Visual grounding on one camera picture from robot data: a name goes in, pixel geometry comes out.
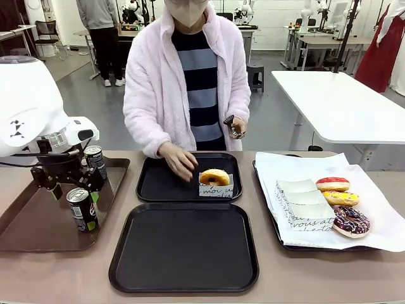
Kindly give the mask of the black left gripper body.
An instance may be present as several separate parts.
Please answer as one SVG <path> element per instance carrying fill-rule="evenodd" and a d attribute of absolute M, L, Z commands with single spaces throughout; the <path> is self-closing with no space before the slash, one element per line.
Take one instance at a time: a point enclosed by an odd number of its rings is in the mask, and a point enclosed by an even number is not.
<path fill-rule="evenodd" d="M 73 155 L 51 155 L 38 156 L 38 162 L 43 171 L 52 177 L 58 177 L 60 181 L 71 180 L 79 181 L 82 177 L 83 154 L 78 152 Z"/>

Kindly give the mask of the black Pepsi soda can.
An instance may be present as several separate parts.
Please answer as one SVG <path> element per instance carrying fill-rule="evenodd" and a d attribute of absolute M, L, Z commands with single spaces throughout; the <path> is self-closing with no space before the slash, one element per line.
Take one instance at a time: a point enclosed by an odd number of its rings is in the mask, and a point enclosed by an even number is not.
<path fill-rule="evenodd" d="M 90 193 L 77 187 L 67 193 L 66 200 L 77 229 L 81 232 L 93 231 L 98 225 L 98 218 Z"/>
<path fill-rule="evenodd" d="M 92 168 L 97 168 L 101 177 L 103 178 L 103 181 L 105 182 L 108 178 L 108 173 L 102 148 L 97 145 L 88 146 L 84 149 L 84 156 L 87 165 Z"/>

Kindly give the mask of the plain glazed donut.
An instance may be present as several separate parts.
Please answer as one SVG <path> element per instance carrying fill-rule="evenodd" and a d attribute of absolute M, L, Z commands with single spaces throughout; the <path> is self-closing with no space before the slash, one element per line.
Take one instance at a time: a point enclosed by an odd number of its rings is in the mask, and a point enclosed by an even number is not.
<path fill-rule="evenodd" d="M 199 182 L 207 186 L 229 186 L 230 176 L 224 170 L 212 168 L 200 173 Z"/>

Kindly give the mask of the white printed paper donut box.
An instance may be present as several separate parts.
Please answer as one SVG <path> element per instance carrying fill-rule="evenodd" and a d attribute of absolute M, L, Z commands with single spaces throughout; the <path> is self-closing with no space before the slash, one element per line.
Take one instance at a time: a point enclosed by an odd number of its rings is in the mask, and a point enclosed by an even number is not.
<path fill-rule="evenodd" d="M 230 184 L 227 186 L 209 186 L 199 184 L 199 196 L 213 198 L 232 198 L 234 196 L 234 180 L 230 174 Z"/>
<path fill-rule="evenodd" d="M 335 220 L 335 213 L 328 203 L 315 205 L 290 203 L 289 212 L 289 224 L 294 231 L 329 231 Z"/>
<path fill-rule="evenodd" d="M 317 190 L 316 184 L 310 179 L 294 182 L 277 180 L 275 186 L 275 193 L 306 193 Z"/>
<path fill-rule="evenodd" d="M 283 195 L 288 204 L 293 205 L 327 205 L 324 195 L 319 191 L 293 193 L 284 191 Z"/>

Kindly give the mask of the red iced donut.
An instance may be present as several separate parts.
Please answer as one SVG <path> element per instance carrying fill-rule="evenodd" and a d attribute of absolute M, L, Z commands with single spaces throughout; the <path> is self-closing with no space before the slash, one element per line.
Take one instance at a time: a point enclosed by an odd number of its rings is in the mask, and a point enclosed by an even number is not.
<path fill-rule="evenodd" d="M 343 177 L 325 177 L 315 183 L 318 190 L 325 191 L 348 191 L 350 188 L 350 182 Z"/>

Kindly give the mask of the yellow iced sprinkled donut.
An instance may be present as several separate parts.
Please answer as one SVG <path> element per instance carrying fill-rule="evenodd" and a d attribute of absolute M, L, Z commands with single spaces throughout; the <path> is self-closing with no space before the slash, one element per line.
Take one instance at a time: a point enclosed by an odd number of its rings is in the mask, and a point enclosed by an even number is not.
<path fill-rule="evenodd" d="M 322 194 L 330 205 L 353 207 L 358 205 L 360 201 L 357 194 L 348 192 L 324 191 Z"/>

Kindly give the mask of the chocolate iced sprinkled donut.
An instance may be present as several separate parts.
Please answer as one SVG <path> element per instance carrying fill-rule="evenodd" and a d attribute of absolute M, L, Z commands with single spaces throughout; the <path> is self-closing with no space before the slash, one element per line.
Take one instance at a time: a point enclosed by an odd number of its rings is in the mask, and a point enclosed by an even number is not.
<path fill-rule="evenodd" d="M 349 206 L 334 206 L 335 220 L 332 227 L 349 238 L 362 238 L 369 233 L 371 223 L 357 209 Z"/>

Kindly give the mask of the person's right forearm pink sleeve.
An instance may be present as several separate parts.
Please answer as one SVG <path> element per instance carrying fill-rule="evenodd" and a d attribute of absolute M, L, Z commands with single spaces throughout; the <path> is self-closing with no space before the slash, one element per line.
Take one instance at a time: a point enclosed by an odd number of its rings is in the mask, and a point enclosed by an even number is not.
<path fill-rule="evenodd" d="M 159 148 L 170 142 L 170 137 L 158 124 L 155 107 L 125 103 L 123 114 L 128 131 L 134 141 L 142 146 L 143 153 L 151 158 L 159 158 Z"/>

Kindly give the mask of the person's left forearm pink sleeve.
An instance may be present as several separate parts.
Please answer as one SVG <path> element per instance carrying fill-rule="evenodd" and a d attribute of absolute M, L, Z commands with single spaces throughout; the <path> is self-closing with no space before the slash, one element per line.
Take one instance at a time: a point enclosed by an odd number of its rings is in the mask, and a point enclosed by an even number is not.
<path fill-rule="evenodd" d="M 249 104 L 251 101 L 250 89 L 239 90 L 231 98 L 230 111 L 241 121 L 241 129 L 246 130 L 249 120 Z"/>

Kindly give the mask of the person's right hand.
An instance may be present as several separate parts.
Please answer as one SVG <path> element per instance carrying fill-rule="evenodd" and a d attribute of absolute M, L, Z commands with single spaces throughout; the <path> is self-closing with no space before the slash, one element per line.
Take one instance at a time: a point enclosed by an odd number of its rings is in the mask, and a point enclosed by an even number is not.
<path fill-rule="evenodd" d="M 193 154 L 170 142 L 164 142 L 158 149 L 158 154 L 166 160 L 172 172 L 186 182 L 193 178 L 193 171 L 198 162 Z"/>

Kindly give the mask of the person's left hand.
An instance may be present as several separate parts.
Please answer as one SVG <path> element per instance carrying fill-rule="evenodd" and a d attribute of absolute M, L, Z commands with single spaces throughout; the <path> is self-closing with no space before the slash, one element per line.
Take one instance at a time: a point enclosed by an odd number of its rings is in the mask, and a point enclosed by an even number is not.
<path fill-rule="evenodd" d="M 246 130 L 247 126 L 245 121 L 239 117 L 233 117 L 230 129 L 230 137 L 232 139 L 242 139 L 246 134 Z"/>

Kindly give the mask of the brown plastic tray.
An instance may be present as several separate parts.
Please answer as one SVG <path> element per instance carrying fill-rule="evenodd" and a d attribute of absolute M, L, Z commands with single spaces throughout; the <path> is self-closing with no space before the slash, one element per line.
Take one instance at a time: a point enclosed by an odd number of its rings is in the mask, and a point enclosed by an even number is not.
<path fill-rule="evenodd" d="M 94 245 L 130 165 L 127 158 L 106 158 L 105 162 L 109 181 L 95 204 L 98 226 L 93 231 L 80 232 L 76 227 L 66 200 L 73 184 L 62 184 L 63 195 L 56 201 L 50 192 L 31 182 L 0 216 L 0 251 L 83 251 Z"/>

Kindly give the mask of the person in pink fleece jacket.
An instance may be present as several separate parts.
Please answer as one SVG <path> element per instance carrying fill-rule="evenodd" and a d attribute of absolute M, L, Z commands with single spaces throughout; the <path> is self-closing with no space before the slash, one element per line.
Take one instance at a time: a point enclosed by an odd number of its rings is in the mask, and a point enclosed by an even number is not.
<path fill-rule="evenodd" d="M 218 106 L 220 120 L 230 115 L 231 98 L 249 88 L 246 55 L 241 31 L 216 14 L 209 3 L 202 32 L 218 57 Z M 188 151 L 196 150 L 190 127 L 189 101 L 184 71 L 171 36 L 175 23 L 167 9 L 133 39 L 128 55 L 124 104 L 153 106 L 156 120 L 170 142 Z"/>

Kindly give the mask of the grey lab table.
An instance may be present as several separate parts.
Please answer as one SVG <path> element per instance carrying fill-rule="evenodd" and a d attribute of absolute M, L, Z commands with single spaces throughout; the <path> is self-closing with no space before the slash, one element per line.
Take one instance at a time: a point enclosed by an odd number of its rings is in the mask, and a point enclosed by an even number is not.
<path fill-rule="evenodd" d="M 371 44 L 370 38 L 350 36 L 346 44 L 333 38 L 332 34 L 323 32 L 304 32 L 298 28 L 285 26 L 288 30 L 287 43 L 280 64 L 288 70 L 310 69 L 311 61 L 308 59 L 310 51 L 318 51 L 319 56 L 314 59 L 314 68 L 324 66 L 327 55 L 336 55 L 341 49 L 344 50 L 341 59 L 341 69 L 347 70 L 352 55 L 355 55 L 354 65 L 350 74 L 353 74 L 365 52 Z"/>
<path fill-rule="evenodd" d="M 250 63 L 252 44 L 254 41 L 254 33 L 259 29 L 257 25 L 238 25 L 238 29 L 242 33 L 244 51 L 246 55 L 246 63 Z"/>
<path fill-rule="evenodd" d="M 138 33 L 139 31 L 129 31 L 129 30 L 120 31 L 118 33 L 118 42 L 120 45 L 120 60 L 121 60 L 121 67 L 123 70 L 125 69 L 127 64 L 128 54 L 130 47 L 132 45 L 132 41 L 134 37 L 137 36 Z M 92 75 L 89 77 L 89 79 L 93 80 L 100 75 L 100 71 L 97 62 L 96 50 L 92 44 L 90 34 L 88 33 L 87 30 L 81 30 L 79 32 L 75 32 L 74 35 L 83 37 L 85 39 L 92 67 Z"/>

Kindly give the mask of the black office chair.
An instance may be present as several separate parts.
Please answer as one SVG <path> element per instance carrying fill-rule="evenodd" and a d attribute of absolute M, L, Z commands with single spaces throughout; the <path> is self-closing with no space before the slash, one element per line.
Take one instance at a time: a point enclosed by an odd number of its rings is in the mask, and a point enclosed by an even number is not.
<path fill-rule="evenodd" d="M 40 57 L 54 56 L 59 53 L 61 39 L 59 37 L 56 20 L 35 22 L 35 28 L 38 38 L 34 43 L 37 50 L 40 52 Z"/>

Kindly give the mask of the bystander in grey hoodie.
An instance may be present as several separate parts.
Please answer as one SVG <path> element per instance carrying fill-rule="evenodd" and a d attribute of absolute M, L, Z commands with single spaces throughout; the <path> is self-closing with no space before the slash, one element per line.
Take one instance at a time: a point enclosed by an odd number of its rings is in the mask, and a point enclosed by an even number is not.
<path fill-rule="evenodd" d="M 118 18 L 114 0 L 76 0 L 83 26 L 88 30 L 101 78 L 111 86 L 109 71 L 115 76 L 115 85 L 125 85 L 118 41 Z"/>

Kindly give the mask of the black and white humanoid robot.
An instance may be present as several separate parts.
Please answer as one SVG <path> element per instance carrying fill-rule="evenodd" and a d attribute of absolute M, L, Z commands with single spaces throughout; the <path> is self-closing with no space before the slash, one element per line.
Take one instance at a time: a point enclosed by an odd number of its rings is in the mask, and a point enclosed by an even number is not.
<path fill-rule="evenodd" d="M 126 0 L 126 3 L 121 7 L 122 23 L 125 25 L 138 25 L 140 23 L 140 19 L 137 15 L 139 8 L 138 0 Z"/>

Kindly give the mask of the beige face mask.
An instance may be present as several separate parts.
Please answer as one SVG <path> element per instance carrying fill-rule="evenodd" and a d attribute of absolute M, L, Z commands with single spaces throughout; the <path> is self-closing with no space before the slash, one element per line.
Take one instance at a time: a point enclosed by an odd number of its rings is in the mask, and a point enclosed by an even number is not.
<path fill-rule="evenodd" d="M 172 17 L 186 27 L 197 23 L 208 5 L 208 0 L 164 0 Z"/>

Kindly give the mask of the grey plastic stool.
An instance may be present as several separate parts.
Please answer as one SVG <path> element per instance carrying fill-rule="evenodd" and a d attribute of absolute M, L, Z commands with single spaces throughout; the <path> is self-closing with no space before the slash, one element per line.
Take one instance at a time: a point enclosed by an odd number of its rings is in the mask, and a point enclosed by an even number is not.
<path fill-rule="evenodd" d="M 263 65 L 247 64 L 248 84 L 251 90 L 265 91 L 265 67 Z"/>

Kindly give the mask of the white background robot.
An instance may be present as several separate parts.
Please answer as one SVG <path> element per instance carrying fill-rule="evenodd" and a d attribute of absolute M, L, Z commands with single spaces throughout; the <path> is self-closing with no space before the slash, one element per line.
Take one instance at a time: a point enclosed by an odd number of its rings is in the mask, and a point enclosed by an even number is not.
<path fill-rule="evenodd" d="M 255 0 L 242 0 L 242 4 L 234 10 L 234 23 L 238 26 L 249 25 L 254 16 Z"/>

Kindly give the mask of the large white table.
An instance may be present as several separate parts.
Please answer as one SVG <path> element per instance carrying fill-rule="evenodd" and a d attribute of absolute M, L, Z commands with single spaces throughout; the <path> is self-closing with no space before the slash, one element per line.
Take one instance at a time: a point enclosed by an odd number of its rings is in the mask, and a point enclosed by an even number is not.
<path fill-rule="evenodd" d="M 362 145 L 367 169 L 381 145 L 405 145 L 405 109 L 343 72 L 273 71 L 298 111 L 289 149 L 297 148 L 303 120 L 328 143 Z"/>

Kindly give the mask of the white paper sheet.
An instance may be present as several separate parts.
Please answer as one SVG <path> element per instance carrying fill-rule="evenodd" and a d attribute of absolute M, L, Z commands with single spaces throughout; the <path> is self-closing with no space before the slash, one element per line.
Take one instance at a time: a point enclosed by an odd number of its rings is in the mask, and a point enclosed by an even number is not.
<path fill-rule="evenodd" d="M 359 165 L 348 163 L 344 154 L 326 158 L 300 158 L 257 152 L 255 168 L 266 204 L 286 246 L 346 250 L 356 246 L 391 252 L 405 251 L 405 218 L 390 205 L 381 190 Z M 316 181 L 325 177 L 343 177 L 350 182 L 349 192 L 359 196 L 354 206 L 371 223 L 366 236 L 349 238 L 333 227 L 325 232 L 294 231 L 289 224 L 289 204 L 284 193 L 275 193 L 276 181 Z"/>

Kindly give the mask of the black stand pole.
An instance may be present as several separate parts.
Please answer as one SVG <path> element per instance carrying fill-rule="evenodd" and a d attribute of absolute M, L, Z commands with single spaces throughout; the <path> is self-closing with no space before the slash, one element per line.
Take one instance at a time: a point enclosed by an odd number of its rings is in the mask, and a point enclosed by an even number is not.
<path fill-rule="evenodd" d="M 343 35 L 343 38 L 341 40 L 341 44 L 339 46 L 339 52 L 337 55 L 337 59 L 335 62 L 335 66 L 333 68 L 333 73 L 337 73 L 339 71 L 339 67 L 342 61 L 342 57 L 344 55 L 344 51 L 347 45 L 347 42 L 349 40 L 349 36 L 352 30 L 352 26 L 354 23 L 355 18 L 357 17 L 359 11 L 360 11 L 360 6 L 361 6 L 362 0 L 352 0 L 352 3 L 347 10 L 347 16 L 345 20 L 345 24 L 342 30 L 340 30 L 340 33 Z"/>

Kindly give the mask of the red dress on mannequin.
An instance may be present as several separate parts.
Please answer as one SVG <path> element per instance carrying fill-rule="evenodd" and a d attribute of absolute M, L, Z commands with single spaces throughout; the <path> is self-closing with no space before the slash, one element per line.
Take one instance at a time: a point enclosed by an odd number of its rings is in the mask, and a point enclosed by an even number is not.
<path fill-rule="evenodd" d="M 392 0 L 355 74 L 378 93 L 385 92 L 405 35 L 405 0 Z"/>

